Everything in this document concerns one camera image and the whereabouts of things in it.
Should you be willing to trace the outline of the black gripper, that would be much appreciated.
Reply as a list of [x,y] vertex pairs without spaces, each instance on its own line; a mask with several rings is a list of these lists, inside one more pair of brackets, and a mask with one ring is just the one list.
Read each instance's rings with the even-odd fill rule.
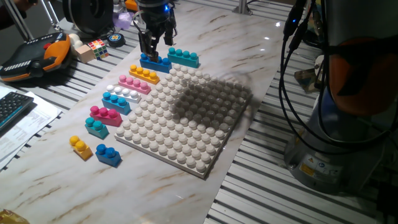
[[172,0],[137,0],[136,3],[142,11],[142,20],[147,29],[139,32],[141,52],[151,62],[158,62],[159,53],[156,48],[159,37],[164,35],[165,45],[172,46],[173,38],[177,35],[175,3]]

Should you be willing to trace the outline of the person hand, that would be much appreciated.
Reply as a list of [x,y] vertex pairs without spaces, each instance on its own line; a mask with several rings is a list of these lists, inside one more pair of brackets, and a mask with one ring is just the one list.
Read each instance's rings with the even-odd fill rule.
[[14,0],[14,4],[20,11],[27,11],[37,5],[37,0]]

